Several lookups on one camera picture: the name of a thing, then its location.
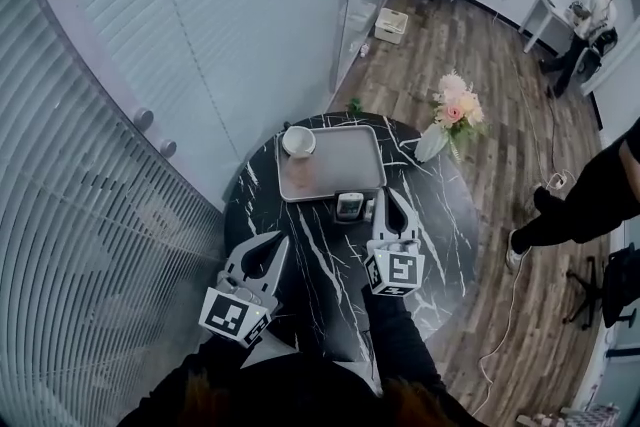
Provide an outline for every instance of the white box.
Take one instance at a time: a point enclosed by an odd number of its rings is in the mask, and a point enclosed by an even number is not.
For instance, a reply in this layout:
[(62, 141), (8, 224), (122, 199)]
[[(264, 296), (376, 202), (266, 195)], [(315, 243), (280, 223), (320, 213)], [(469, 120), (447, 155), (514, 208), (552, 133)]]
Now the white box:
[(404, 297), (422, 286), (424, 255), (376, 249), (365, 262), (371, 292)]
[(271, 316), (266, 308), (208, 288), (198, 324), (249, 347), (270, 322)]
[(382, 8), (376, 20), (375, 36), (383, 41), (398, 45), (407, 30), (408, 22), (409, 15)]
[(364, 0), (349, 0), (347, 27), (361, 33), (376, 14), (376, 5)]

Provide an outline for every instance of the black shoe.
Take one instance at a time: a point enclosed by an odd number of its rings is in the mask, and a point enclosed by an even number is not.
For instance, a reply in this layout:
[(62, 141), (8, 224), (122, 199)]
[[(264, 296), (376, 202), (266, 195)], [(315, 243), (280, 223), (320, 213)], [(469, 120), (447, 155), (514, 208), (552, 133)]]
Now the black shoe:
[(543, 75), (546, 75), (547, 73), (549, 73), (549, 65), (544, 62), (544, 59), (540, 59), (538, 61), (538, 68), (540, 68), (540, 72)]

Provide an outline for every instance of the white sneaker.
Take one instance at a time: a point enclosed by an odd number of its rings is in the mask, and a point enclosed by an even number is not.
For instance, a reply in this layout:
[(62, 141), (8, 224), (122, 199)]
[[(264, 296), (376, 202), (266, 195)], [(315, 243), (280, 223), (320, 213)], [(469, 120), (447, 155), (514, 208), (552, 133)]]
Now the white sneaker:
[(517, 272), (518, 269), (520, 268), (520, 264), (522, 263), (522, 259), (527, 255), (527, 253), (529, 253), (529, 251), (531, 251), (531, 248), (527, 249), (524, 253), (520, 254), (520, 253), (516, 253), (511, 247), (511, 237), (513, 237), (513, 234), (516, 232), (516, 230), (511, 230), (511, 233), (509, 233), (509, 240), (507, 241), (507, 252), (505, 254), (505, 258), (504, 258), (504, 262), (507, 265), (507, 268), (511, 271), (511, 272)]

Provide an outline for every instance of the small plant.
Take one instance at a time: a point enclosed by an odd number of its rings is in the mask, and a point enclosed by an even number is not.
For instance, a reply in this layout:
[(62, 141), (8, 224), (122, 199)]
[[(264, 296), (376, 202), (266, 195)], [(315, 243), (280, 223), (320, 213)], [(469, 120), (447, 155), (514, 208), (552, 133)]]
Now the small plant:
[(453, 156), (460, 162), (457, 145), (484, 129), (484, 113), (478, 95), (473, 92), (473, 84), (467, 85), (453, 71), (440, 79), (438, 92), (429, 103), (435, 111), (434, 125), (440, 129)]
[(352, 98), (349, 100), (349, 103), (347, 104), (347, 111), (351, 114), (362, 112), (362, 102), (360, 101), (360, 98)]

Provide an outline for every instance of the pink flower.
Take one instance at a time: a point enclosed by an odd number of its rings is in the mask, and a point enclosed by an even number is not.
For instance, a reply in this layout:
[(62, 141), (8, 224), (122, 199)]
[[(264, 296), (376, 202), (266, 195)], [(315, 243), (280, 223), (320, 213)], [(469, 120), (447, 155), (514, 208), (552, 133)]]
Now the pink flower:
[(462, 118), (462, 109), (460, 109), (457, 105), (447, 105), (444, 108), (443, 114), (443, 118), (445, 119), (446, 123), (453, 125), (454, 123), (460, 121), (460, 118)]

